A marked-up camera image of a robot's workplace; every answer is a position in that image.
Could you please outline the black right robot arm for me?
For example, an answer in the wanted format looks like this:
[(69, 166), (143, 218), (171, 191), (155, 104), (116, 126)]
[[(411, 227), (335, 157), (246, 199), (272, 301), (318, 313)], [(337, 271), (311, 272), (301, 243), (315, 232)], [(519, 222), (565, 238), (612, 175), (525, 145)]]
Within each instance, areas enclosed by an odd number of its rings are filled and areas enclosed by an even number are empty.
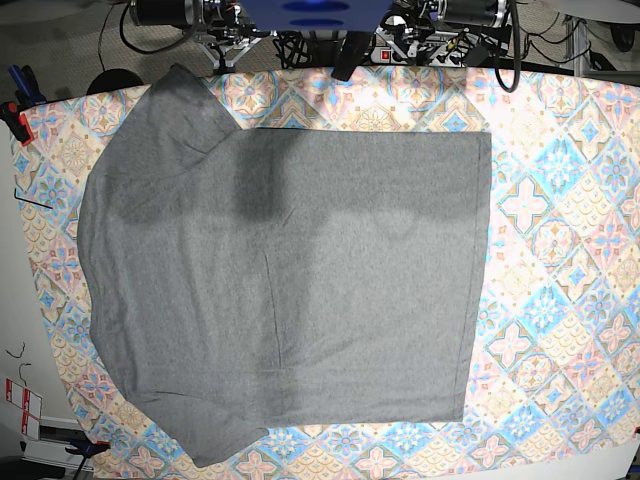
[[(126, 38), (125, 19), (137, 26), (171, 26), (181, 32), (174, 43), (142, 49)], [(271, 31), (262, 31), (237, 1), (137, 0), (129, 1), (119, 20), (119, 36), (130, 50), (141, 55), (169, 52), (191, 40), (204, 52), (217, 75), (233, 73), (235, 66)]]

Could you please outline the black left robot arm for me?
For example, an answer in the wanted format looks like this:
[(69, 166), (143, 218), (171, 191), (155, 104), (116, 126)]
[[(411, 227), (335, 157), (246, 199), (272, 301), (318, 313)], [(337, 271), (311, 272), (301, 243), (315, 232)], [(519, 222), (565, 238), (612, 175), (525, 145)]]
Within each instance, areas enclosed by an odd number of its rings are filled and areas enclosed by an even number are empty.
[(394, 1), (401, 13), (407, 13), (411, 27), (435, 31), (439, 26), (501, 27), (509, 15), (509, 2), (503, 0)]

